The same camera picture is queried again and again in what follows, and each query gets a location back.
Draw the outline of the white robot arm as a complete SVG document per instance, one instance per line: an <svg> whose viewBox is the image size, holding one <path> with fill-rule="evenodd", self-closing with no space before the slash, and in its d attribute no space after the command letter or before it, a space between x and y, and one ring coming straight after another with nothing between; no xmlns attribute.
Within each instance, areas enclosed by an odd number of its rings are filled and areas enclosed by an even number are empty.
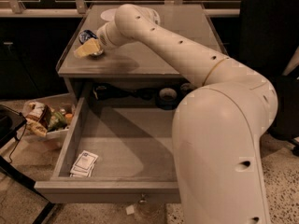
<svg viewBox="0 0 299 224"><path fill-rule="evenodd" d="M236 60L164 29L156 11L125 4L76 57L139 41L195 87L175 112L173 153L186 224L271 224L260 139L274 121L271 82Z"/></svg>

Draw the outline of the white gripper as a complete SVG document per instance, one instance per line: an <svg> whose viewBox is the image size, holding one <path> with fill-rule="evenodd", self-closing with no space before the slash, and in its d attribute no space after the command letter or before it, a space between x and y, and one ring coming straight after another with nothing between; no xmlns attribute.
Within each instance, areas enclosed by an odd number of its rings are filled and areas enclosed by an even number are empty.
<svg viewBox="0 0 299 224"><path fill-rule="evenodd" d="M77 58L83 58L94 53L98 53L102 49L118 48L129 42L129 39L122 35L118 30L114 21L109 21L100 27L96 31L96 35L99 42L95 38L87 40L74 51L74 55Z"/></svg>

